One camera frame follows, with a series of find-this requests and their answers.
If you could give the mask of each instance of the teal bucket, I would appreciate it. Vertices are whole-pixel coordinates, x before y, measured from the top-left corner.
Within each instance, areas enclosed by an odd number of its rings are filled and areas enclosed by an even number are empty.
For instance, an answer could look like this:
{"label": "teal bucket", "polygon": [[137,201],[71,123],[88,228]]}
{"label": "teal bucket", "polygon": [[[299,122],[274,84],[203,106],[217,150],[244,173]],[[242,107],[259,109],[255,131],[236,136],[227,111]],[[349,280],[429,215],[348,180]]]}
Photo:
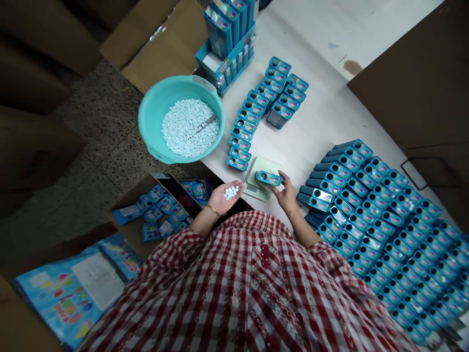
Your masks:
{"label": "teal bucket", "polygon": [[[163,137],[163,119],[176,102],[184,99],[200,99],[218,116],[220,131],[215,142],[202,154],[184,157],[173,153]],[[148,151],[165,164],[191,163],[210,154],[220,143],[225,131],[225,111],[215,87],[199,76],[174,76],[166,78],[145,94],[138,110],[138,128]]]}

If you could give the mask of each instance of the digital scale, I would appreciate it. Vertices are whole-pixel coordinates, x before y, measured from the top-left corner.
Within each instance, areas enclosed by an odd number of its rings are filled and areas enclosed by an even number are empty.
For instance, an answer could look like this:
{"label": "digital scale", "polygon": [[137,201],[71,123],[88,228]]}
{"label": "digital scale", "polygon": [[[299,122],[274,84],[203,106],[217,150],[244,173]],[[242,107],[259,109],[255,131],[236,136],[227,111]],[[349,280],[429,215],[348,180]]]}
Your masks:
{"label": "digital scale", "polygon": [[283,166],[260,156],[256,157],[254,163],[252,163],[248,176],[244,181],[244,193],[267,202],[272,196],[272,190],[267,183],[256,180],[255,175],[259,170],[278,175],[278,171],[283,170]]}

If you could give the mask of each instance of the hand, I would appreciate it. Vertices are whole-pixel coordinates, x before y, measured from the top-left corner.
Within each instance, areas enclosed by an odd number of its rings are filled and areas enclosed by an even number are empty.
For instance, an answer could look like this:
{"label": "hand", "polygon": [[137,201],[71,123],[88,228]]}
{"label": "hand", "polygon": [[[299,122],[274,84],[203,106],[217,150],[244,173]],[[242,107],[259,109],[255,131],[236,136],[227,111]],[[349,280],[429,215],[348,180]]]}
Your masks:
{"label": "hand", "polygon": [[282,191],[279,191],[276,187],[271,186],[270,189],[274,192],[277,197],[279,205],[283,211],[289,215],[297,209],[297,201],[295,196],[295,189],[290,178],[282,171],[278,171],[278,174],[282,177],[282,185],[284,186]]}
{"label": "hand", "polygon": [[[236,187],[236,186],[239,186],[239,191],[236,194],[236,196],[231,197],[229,200],[226,200],[224,197],[225,190],[227,188]],[[239,180],[222,184],[221,186],[218,186],[217,188],[215,188],[212,195],[210,196],[209,206],[213,207],[219,215],[224,215],[228,212],[228,210],[231,209],[234,203],[241,197],[241,195],[243,194],[243,190],[244,190],[244,183]]]}

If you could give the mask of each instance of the gold bracelet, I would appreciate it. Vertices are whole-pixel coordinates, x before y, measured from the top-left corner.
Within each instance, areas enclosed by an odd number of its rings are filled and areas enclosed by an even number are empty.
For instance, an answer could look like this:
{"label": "gold bracelet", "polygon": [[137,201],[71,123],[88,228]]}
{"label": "gold bracelet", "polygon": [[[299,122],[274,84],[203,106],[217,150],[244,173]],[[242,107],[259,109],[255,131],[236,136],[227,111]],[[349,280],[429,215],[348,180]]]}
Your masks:
{"label": "gold bracelet", "polygon": [[206,207],[212,209],[215,212],[215,214],[217,214],[219,217],[221,216],[212,206],[207,204]]}

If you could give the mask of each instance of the speckled floor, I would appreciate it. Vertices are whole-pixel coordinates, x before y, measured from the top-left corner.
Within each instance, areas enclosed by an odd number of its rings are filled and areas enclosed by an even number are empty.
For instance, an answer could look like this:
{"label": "speckled floor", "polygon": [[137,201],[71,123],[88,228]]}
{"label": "speckled floor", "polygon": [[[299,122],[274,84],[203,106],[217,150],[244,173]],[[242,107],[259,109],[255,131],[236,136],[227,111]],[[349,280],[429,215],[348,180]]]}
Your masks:
{"label": "speckled floor", "polygon": [[147,172],[213,177],[201,162],[166,165],[147,152],[137,127],[143,95],[106,60],[85,78],[64,79],[74,94],[56,114],[86,146],[56,184],[0,220],[0,263],[107,222],[106,210]]}

